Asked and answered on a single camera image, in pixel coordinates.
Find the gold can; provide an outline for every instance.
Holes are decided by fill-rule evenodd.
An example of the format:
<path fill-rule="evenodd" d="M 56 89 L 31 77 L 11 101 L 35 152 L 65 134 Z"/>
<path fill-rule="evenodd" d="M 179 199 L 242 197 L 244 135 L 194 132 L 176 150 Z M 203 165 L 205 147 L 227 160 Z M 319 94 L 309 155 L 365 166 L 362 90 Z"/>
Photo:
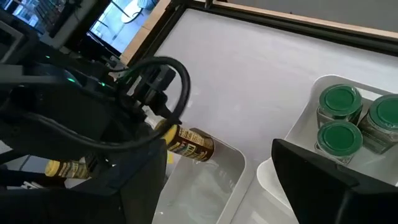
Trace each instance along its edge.
<path fill-rule="evenodd" d="M 165 120 L 159 122 L 155 129 L 158 129 Z M 177 124 L 173 125 L 163 136 L 166 140 L 170 152 L 205 162 L 214 153 L 214 141 L 212 138 L 201 136 L 200 134 L 185 129 Z"/>
<path fill-rule="evenodd" d="M 76 179 L 87 179 L 88 170 L 84 163 L 78 161 L 60 162 L 49 161 L 45 167 L 44 174 L 47 177 L 65 177 Z"/>

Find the white container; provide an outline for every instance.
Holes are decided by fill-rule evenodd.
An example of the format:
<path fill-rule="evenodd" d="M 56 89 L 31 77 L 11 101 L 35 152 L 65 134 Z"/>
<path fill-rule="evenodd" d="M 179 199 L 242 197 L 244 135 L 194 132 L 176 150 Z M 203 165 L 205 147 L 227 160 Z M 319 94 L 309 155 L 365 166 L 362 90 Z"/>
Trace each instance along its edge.
<path fill-rule="evenodd" d="M 241 151 L 215 139 L 209 161 L 181 157 L 160 194 L 152 223 L 231 223 L 253 176 Z"/>
<path fill-rule="evenodd" d="M 368 111 L 372 102 L 382 95 L 390 94 L 372 86 L 364 85 L 338 75 L 325 75 L 318 78 L 311 90 L 310 99 L 300 115 L 298 121 L 289 131 L 285 140 L 309 151 L 315 152 L 314 145 L 317 141 L 317 108 L 321 92 L 335 84 L 349 84 L 355 86 L 363 97 L 363 111 L 360 120 Z M 383 155 L 377 155 L 362 147 L 353 157 L 347 168 L 362 174 L 398 186 L 398 147 L 393 147 Z M 257 169 L 257 178 L 261 186 L 274 196 L 276 205 L 292 210 L 286 194 L 277 178 L 272 159 L 264 161 Z"/>

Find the wooden frame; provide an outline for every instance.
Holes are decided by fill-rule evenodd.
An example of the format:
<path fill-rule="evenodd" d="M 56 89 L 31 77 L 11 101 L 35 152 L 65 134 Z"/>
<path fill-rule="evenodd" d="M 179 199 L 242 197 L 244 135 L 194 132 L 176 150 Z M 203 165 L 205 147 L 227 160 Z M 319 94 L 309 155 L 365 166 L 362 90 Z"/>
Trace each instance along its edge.
<path fill-rule="evenodd" d="M 204 0 L 196 0 L 193 2 L 205 2 Z M 166 11 L 167 6 L 170 4 L 170 0 L 160 0 L 156 5 L 149 18 L 145 24 L 140 28 L 139 32 L 132 39 L 128 47 L 121 55 L 121 61 L 124 64 L 128 64 L 133 58 L 134 54 L 138 51 L 141 44 L 145 41 L 149 33 L 153 30 L 156 23 L 162 17 L 163 13 Z M 249 12 L 251 14 L 257 14 L 260 16 L 267 16 L 274 19 L 283 19 L 291 22 L 298 22 L 301 24 L 316 25 L 317 27 L 325 27 L 328 29 L 333 29 L 335 31 L 350 32 L 352 34 L 366 35 L 367 37 L 374 37 L 382 40 L 392 40 L 398 41 L 398 33 L 390 32 L 386 30 L 378 30 L 368 27 L 354 26 L 349 24 L 342 24 L 338 22 L 325 21 L 321 19 L 315 19 L 305 16 L 297 16 L 293 14 L 287 14 L 283 12 L 270 11 L 266 9 L 258 9 L 255 7 L 242 6 L 237 4 L 232 4 L 228 2 L 214 1 L 213 5 L 222 6 L 223 8 L 233 9 L 239 12 Z"/>

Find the green lid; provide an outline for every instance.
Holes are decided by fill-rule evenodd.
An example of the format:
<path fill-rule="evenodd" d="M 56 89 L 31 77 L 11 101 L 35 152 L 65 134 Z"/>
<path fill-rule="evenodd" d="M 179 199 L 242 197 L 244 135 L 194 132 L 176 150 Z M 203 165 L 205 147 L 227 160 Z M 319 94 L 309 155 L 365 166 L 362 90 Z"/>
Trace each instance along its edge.
<path fill-rule="evenodd" d="M 319 97 L 320 108 L 333 116 L 357 112 L 362 105 L 359 91 L 350 85 L 337 84 L 326 88 Z"/>
<path fill-rule="evenodd" d="M 381 128 L 398 131 L 398 94 L 385 95 L 375 100 L 369 115 Z"/>
<path fill-rule="evenodd" d="M 318 145 L 333 156 L 349 156 L 362 146 L 361 131 L 347 121 L 330 121 L 318 131 Z"/>

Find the glass jar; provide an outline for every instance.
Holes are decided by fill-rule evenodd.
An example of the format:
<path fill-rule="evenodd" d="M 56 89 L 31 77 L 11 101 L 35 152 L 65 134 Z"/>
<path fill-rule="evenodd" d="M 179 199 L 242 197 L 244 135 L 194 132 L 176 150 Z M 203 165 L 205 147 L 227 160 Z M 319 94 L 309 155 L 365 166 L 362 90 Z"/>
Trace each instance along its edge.
<path fill-rule="evenodd" d="M 357 124 L 362 107 L 362 96 L 355 87 L 345 84 L 329 86 L 319 97 L 318 128 L 333 120 Z"/>
<path fill-rule="evenodd" d="M 318 131 L 315 150 L 340 164 L 347 165 L 362 147 L 361 131 L 347 121 L 330 121 Z"/>
<path fill-rule="evenodd" d="M 398 94 L 385 95 L 373 102 L 358 124 L 365 148 L 383 154 L 398 143 Z"/>

